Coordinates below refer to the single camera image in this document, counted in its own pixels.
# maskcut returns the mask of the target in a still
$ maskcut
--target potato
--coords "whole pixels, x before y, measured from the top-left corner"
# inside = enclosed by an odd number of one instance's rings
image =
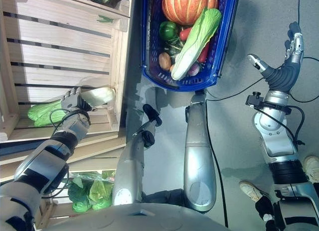
[[[175,64],[171,65],[171,67],[169,68],[169,72],[170,72],[170,73],[173,71],[174,65],[175,65]]]
[[[171,66],[171,61],[168,53],[163,52],[159,55],[159,65],[164,70],[169,70]]]

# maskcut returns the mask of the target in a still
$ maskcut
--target green bell pepper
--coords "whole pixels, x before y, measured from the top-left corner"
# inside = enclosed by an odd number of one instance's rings
[[[174,22],[165,21],[162,22],[159,26],[159,35],[160,38],[164,41],[168,41],[173,38],[177,38],[178,27]]]

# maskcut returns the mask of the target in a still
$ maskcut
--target red chili pepper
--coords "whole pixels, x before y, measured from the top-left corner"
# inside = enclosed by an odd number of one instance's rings
[[[179,33],[179,38],[181,39],[181,41],[187,40],[190,31],[191,31],[191,28],[187,28],[187,29],[182,30],[182,31]]]
[[[204,63],[208,54],[208,49],[209,49],[209,42],[206,43],[205,47],[203,48],[203,50],[201,51],[199,57],[198,57],[198,62],[200,63]]]

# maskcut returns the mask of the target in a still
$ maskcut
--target person's leg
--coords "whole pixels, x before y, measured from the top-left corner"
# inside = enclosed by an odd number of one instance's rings
[[[306,157],[304,170],[309,180],[314,184],[314,188],[319,196],[319,158],[314,155]]]
[[[255,202],[255,208],[259,213],[259,216],[266,222],[266,231],[276,231],[274,221],[273,205],[267,194],[258,190],[253,184],[241,181],[239,183],[240,189]]]

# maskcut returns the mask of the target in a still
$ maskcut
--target black cable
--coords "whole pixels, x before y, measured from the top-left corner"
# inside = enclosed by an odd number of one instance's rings
[[[89,124],[91,125],[91,123],[90,123],[90,117],[89,117],[89,115],[88,115],[88,113],[87,113],[86,111],[84,111],[84,110],[82,110],[82,109],[74,110],[74,111],[71,111],[71,112],[69,111],[69,113],[67,113],[67,114],[62,118],[62,120],[60,121],[60,123],[55,127],[55,129],[54,129],[54,131],[53,131],[53,133],[52,133],[52,136],[55,134],[55,132],[58,130],[59,126],[61,126],[62,123],[63,123],[65,120],[67,120],[70,116],[73,116],[73,115],[75,115],[75,114],[83,114],[84,116],[86,116],[86,118],[88,119]]]
[[[69,169],[68,169],[68,172],[66,173],[66,182],[64,184],[64,186],[61,188],[61,190],[56,193],[55,195],[52,195],[52,196],[45,196],[45,197],[42,197],[43,199],[51,199],[51,198],[54,198],[56,197],[57,195],[59,195],[64,189],[65,187],[67,186],[68,182],[69,182],[69,177],[70,177],[70,172],[69,172]]]
[[[56,111],[70,112],[68,109],[63,109],[63,108],[58,108],[58,109],[55,109],[55,110],[51,111],[51,112],[50,112],[50,115],[49,115],[49,118],[50,118],[50,122],[51,122],[51,124],[53,125],[54,128],[55,128],[55,124],[53,123],[51,116],[52,116],[52,114],[53,114],[54,112],[56,112]]]
[[[283,126],[283,127],[289,132],[290,136],[291,136],[292,139],[293,139],[293,143],[294,143],[295,147],[297,148],[296,138],[295,138],[294,134],[292,133],[292,131],[291,131],[286,125],[282,124],[280,121],[278,121],[277,119],[273,118],[271,115],[265,113],[264,111],[262,111],[262,110],[260,110],[260,109],[258,109],[258,108],[255,108],[255,107],[254,107],[254,109],[255,109],[256,111],[259,111],[260,113],[262,113],[262,114],[268,116],[269,118],[271,118],[272,120],[274,120],[275,122],[277,122],[279,125]]]
[[[298,24],[300,26],[300,0],[298,0]]]
[[[319,59],[314,58],[314,57],[304,57],[304,59],[313,59],[313,60],[319,62]],[[310,102],[316,100],[317,98],[319,98],[319,95],[318,95],[318,96],[316,96],[315,98],[310,99],[310,100],[308,100],[308,101],[300,101],[300,100],[296,99],[291,93],[290,93],[290,96],[291,96],[291,98],[292,98],[293,100],[295,100],[295,101],[298,102],[298,103],[310,103]]]
[[[222,197],[222,200],[223,200],[225,226],[228,228],[228,218],[227,218],[227,209],[226,209],[226,199],[225,199],[224,185],[223,185],[223,180],[222,180],[222,178],[221,178],[221,172],[220,172],[220,168],[219,168],[219,165],[218,165],[217,157],[216,157],[215,151],[214,151],[214,149],[213,149],[213,145],[212,145],[212,143],[211,143],[210,134],[209,134],[209,128],[208,128],[207,101],[208,101],[208,100],[206,100],[206,126],[207,126],[207,134],[208,134],[209,144],[210,144],[210,147],[211,147],[211,150],[212,150],[212,153],[213,153],[213,156],[214,156],[214,160],[215,160],[215,163],[216,163],[216,168],[217,168],[217,171],[218,171],[218,176],[219,176],[219,181],[220,181],[220,188],[221,188],[221,197]]]
[[[256,82],[254,82],[254,83],[251,84],[250,86],[246,87],[244,90],[241,90],[240,92],[238,92],[238,93],[236,93],[236,94],[234,94],[234,95],[231,95],[231,96],[229,96],[229,97],[220,98],[220,99],[215,99],[215,100],[206,99],[206,101],[216,102],[216,101],[221,101],[221,100],[225,100],[225,99],[228,99],[228,98],[232,98],[232,97],[234,97],[234,96],[237,96],[237,95],[243,93],[244,91],[246,91],[247,89],[251,88],[253,85],[255,85],[256,83],[260,82],[260,81],[263,80],[263,79],[264,79],[264,78],[261,78],[261,79],[257,80]]]
[[[303,145],[304,145],[304,143],[303,143],[302,141],[298,140],[298,134],[299,134],[299,131],[300,131],[301,127],[302,127],[303,124],[304,124],[304,121],[305,121],[305,113],[304,113],[304,111],[303,111],[300,107],[297,107],[297,106],[287,106],[287,107],[288,107],[288,108],[295,108],[295,109],[299,110],[300,113],[301,113],[301,121],[300,121],[299,126],[298,126],[298,128],[297,128],[297,130],[296,130],[295,139],[296,139],[296,142],[297,142],[298,145],[300,145],[300,144],[303,144]]]

